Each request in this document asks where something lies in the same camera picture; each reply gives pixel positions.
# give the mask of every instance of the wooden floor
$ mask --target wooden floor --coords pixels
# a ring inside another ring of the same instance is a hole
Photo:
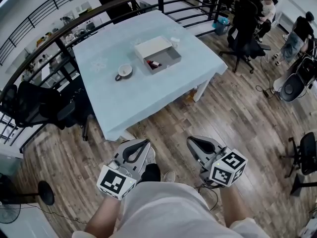
[[[264,37],[264,43],[272,48],[270,55],[283,45],[282,34],[277,28]],[[216,53],[227,49],[225,36],[212,33],[201,40]],[[259,58],[253,60],[254,74],[249,74],[243,62],[234,74],[231,69],[235,58],[223,55],[223,59],[229,69],[210,82],[200,101],[194,103],[184,95],[128,130],[152,142],[162,173],[173,169],[177,182],[190,186],[198,186],[201,181],[199,164],[186,147],[189,135],[209,136],[238,149],[249,163],[236,184],[256,221],[272,238],[295,237],[308,220],[317,190],[304,188],[299,198],[291,197],[295,174],[284,178],[290,162],[281,161],[278,156],[291,151],[290,136],[299,143],[305,131],[317,128],[317,115],[309,115],[317,110],[316,98],[309,91],[293,103],[282,102],[275,96],[268,100],[255,90],[256,85],[268,87]],[[262,64],[271,82],[286,69],[286,66],[276,68],[264,59]],[[102,200],[96,187],[100,168],[119,144],[120,140],[105,140],[95,120],[90,123],[88,142],[82,141],[77,126],[61,131],[47,125],[25,147],[25,161],[17,183],[28,193],[36,189],[39,180],[46,180],[55,192],[56,203],[47,207],[39,200],[42,209],[87,222]],[[306,177],[306,181],[311,180],[317,180],[317,176]],[[211,192],[203,190],[202,196],[210,207],[214,205],[215,196]],[[223,223],[221,201],[212,214]],[[85,227],[56,215],[46,214],[46,217],[61,238],[71,237],[74,230]]]

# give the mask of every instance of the black and white marker cube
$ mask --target black and white marker cube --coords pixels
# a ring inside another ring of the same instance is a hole
[[[209,179],[229,187],[242,175],[247,162],[248,159],[236,149],[230,150],[212,164]]]
[[[121,200],[135,187],[136,183],[135,179],[104,165],[97,181],[97,187],[103,193]]]

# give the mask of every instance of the chair base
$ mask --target chair base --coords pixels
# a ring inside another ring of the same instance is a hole
[[[294,155],[290,155],[290,156],[279,156],[280,159],[283,159],[283,158],[294,158],[294,162],[292,164],[292,168],[289,172],[288,175],[285,175],[285,178],[289,178],[291,177],[294,169],[296,168],[296,170],[300,169],[301,168],[301,155],[300,153],[298,152],[298,149],[299,147],[296,146],[296,143],[295,143],[295,140],[293,137],[290,137],[288,139],[288,142],[292,142],[293,143],[293,150],[294,150]]]
[[[235,51],[220,51],[219,52],[219,56],[222,56],[222,54],[227,54],[227,55],[234,55],[237,57],[237,62],[236,62],[236,66],[235,68],[232,70],[233,73],[236,73],[237,69],[238,69],[238,65],[240,62],[240,59],[242,59],[251,69],[250,69],[250,73],[253,74],[254,71],[254,67],[253,65],[250,63],[250,59],[246,58],[245,56],[242,56],[238,53],[236,53]]]

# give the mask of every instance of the table leg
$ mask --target table leg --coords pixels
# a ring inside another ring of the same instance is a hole
[[[199,101],[200,97],[202,96],[204,90],[206,89],[206,87],[208,86],[208,83],[211,81],[211,78],[206,80],[204,83],[200,84],[197,88],[197,92],[194,95],[194,101],[197,102]]]
[[[136,139],[135,136],[133,136],[130,132],[128,132],[127,130],[124,130],[120,136],[122,136],[123,138],[127,139],[127,140],[133,140]]]

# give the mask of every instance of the desk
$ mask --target desk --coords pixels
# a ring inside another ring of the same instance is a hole
[[[180,39],[179,63],[152,75],[134,53],[134,46],[157,36]],[[116,24],[74,48],[84,85],[107,140],[132,139],[126,128],[156,113],[198,86],[198,101],[211,78],[227,65],[204,43],[160,11],[151,11]],[[129,63],[129,79],[114,80]]]

